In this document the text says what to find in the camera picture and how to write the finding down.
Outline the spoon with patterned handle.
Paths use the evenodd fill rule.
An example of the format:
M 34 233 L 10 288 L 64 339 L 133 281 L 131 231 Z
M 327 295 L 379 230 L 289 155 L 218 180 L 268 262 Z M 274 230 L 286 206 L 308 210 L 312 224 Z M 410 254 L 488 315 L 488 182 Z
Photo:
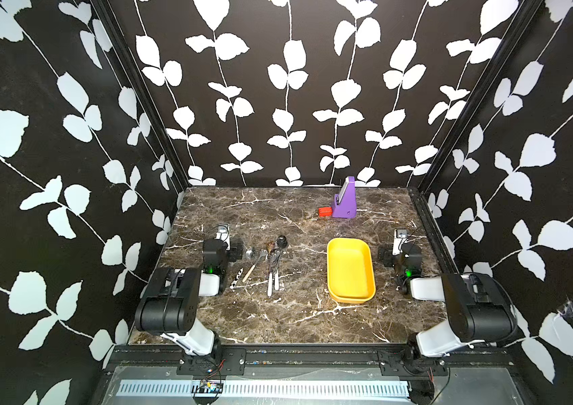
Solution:
M 255 258 L 256 258 L 256 249 L 254 247 L 250 247 L 242 255 L 242 264 L 246 265 L 246 264 L 250 263 L 251 261 L 253 261 Z M 237 284 L 239 283 L 240 279 L 242 278 L 243 273 L 244 273 L 244 267 L 239 268 L 239 270 L 235 274 L 235 277 L 232 280 L 232 283 L 230 285 L 231 289 L 235 289 L 237 287 Z

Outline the yellow plastic storage box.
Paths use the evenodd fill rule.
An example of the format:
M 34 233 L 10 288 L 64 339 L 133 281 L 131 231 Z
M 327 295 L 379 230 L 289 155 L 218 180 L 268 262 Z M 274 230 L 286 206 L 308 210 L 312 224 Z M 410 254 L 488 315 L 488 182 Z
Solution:
M 360 305 L 376 294 L 372 253 L 365 241 L 332 239 L 327 246 L 327 275 L 330 296 L 336 302 Z

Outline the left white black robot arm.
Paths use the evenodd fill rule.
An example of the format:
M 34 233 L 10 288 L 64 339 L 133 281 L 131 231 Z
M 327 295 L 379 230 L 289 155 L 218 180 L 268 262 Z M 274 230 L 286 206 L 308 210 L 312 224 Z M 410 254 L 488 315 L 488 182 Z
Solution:
M 180 346 L 187 355 L 222 361 L 220 339 L 197 317 L 201 297 L 222 295 L 227 268 L 243 258 L 242 240 L 203 242 L 198 268 L 156 268 L 134 315 L 135 328 Z

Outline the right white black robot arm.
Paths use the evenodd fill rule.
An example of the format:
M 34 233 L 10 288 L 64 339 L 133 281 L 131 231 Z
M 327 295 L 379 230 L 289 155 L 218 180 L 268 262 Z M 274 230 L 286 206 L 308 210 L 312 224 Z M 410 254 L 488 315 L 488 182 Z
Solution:
M 397 290 L 406 298 L 445 305 L 447 319 L 409 340 L 414 357 L 441 358 L 472 344 L 497 344 L 518 329 L 507 291 L 485 273 L 421 274 L 421 248 L 404 241 L 380 246 L 377 259 L 394 270 Z

